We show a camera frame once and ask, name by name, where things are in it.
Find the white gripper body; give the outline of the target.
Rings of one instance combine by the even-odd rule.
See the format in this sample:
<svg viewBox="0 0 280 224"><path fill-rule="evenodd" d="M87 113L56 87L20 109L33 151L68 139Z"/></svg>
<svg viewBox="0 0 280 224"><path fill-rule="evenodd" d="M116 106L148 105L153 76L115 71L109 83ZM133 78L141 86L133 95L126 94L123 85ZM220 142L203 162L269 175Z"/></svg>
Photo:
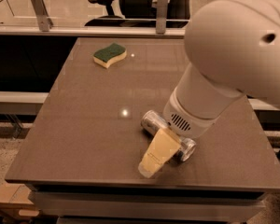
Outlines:
<svg viewBox="0 0 280 224"><path fill-rule="evenodd" d="M216 123L221 107L219 102L216 91L178 96L174 89L163 109L163 117L176 134L195 139Z"/></svg>

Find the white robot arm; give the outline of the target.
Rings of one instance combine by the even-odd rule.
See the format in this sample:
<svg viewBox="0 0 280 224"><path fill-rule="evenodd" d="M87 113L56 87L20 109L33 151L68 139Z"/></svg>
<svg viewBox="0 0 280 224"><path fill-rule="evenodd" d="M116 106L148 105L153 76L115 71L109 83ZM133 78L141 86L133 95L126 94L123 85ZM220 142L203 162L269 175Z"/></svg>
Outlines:
<svg viewBox="0 0 280 224"><path fill-rule="evenodd" d="M244 95L280 110L280 0L216 0L195 13L184 44L189 65L163 112L141 120L153 136L138 165L146 178L174 155L186 161Z"/></svg>

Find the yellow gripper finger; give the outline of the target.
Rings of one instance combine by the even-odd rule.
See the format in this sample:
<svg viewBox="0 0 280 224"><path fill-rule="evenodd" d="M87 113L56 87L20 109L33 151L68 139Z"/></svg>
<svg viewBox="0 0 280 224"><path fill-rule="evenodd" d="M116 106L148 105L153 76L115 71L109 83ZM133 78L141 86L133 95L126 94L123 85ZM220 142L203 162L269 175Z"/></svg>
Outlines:
<svg viewBox="0 0 280 224"><path fill-rule="evenodd" d="M146 178L151 178L180 149L179 137L169 128L160 128L152 139L138 171Z"/></svg>

